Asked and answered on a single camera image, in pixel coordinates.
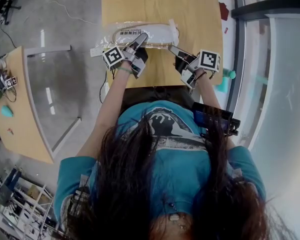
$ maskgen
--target teal t-shirt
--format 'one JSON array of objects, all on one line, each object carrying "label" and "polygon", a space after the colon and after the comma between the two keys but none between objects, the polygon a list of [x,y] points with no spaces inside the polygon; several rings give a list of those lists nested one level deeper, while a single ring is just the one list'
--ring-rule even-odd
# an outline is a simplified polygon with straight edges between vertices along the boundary
[{"label": "teal t-shirt", "polygon": [[[200,134],[204,131],[194,122],[191,111],[169,101],[159,100],[134,105],[118,119],[128,130],[147,114],[152,135],[161,136],[157,145],[153,172],[151,207],[153,217],[163,213],[191,214],[195,195],[207,182],[210,159]],[[71,157],[61,161],[54,198],[54,212],[60,219],[65,207],[79,188],[87,182],[95,187],[98,164],[91,157]],[[228,151],[228,173],[240,170],[243,178],[254,184],[261,199],[266,191],[250,152],[243,146]]]}]

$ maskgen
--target gray floor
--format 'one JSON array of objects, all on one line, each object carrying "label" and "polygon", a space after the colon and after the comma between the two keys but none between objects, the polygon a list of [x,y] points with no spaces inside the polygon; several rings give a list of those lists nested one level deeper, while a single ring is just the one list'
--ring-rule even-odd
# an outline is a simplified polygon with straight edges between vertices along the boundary
[{"label": "gray floor", "polygon": [[[97,25],[69,18],[64,7],[50,1],[65,5],[71,17]],[[48,142],[53,145],[77,116],[82,118],[82,123],[56,155],[53,165],[11,153],[0,143],[0,167],[9,170],[16,164],[28,178],[47,184],[54,192],[60,161],[77,154],[98,114],[105,67],[100,57],[90,57],[90,48],[95,46],[102,26],[101,0],[18,0],[16,4],[22,9],[14,10],[10,24],[2,28],[17,47],[41,47],[43,36],[46,47],[72,47],[70,52],[39,54],[28,60],[33,99]],[[13,49],[9,38],[1,32],[0,55]]]}]

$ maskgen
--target green bracelet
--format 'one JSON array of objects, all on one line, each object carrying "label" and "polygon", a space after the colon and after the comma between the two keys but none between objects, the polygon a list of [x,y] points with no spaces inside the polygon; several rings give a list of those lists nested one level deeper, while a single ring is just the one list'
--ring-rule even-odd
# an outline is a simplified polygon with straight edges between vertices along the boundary
[{"label": "green bracelet", "polygon": [[132,72],[131,69],[127,69],[127,68],[125,68],[125,67],[117,67],[117,69],[118,69],[118,70],[124,70],[124,71],[126,71],[126,72],[128,72],[128,73],[130,73],[130,74],[133,74],[133,72]]}]

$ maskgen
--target wooden tabletop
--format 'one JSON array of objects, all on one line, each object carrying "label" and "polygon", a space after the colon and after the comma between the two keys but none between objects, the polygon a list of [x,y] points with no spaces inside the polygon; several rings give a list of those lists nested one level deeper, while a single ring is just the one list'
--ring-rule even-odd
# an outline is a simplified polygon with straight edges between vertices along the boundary
[{"label": "wooden tabletop", "polygon": [[[40,122],[33,102],[24,49],[19,47],[5,58],[7,70],[16,77],[16,101],[10,102],[5,96],[0,99],[0,137],[4,146],[17,154],[53,164],[48,142],[41,130]],[[14,96],[6,92],[10,100]],[[8,106],[13,117],[1,114],[2,106]]]},{"label": "wooden tabletop", "polygon": [[[223,33],[218,0],[102,0],[102,24],[149,22],[168,24],[173,19],[179,30],[178,47],[197,54],[201,49],[220,54],[220,72],[211,80],[222,82]],[[164,49],[147,49],[146,68],[139,79],[130,76],[127,88],[184,85],[175,70],[175,57]],[[108,71],[108,82],[113,77]]]}]

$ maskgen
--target clear plastic bag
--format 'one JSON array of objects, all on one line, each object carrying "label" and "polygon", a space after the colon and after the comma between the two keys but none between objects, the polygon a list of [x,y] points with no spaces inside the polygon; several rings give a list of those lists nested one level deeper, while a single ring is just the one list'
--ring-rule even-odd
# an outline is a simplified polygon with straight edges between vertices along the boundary
[{"label": "clear plastic bag", "polygon": [[122,22],[106,26],[98,38],[95,47],[108,49],[114,46],[125,47],[136,39],[141,33],[147,33],[148,39],[141,47],[167,49],[169,45],[177,46],[179,43],[179,30],[173,19],[169,24],[150,22]]}]

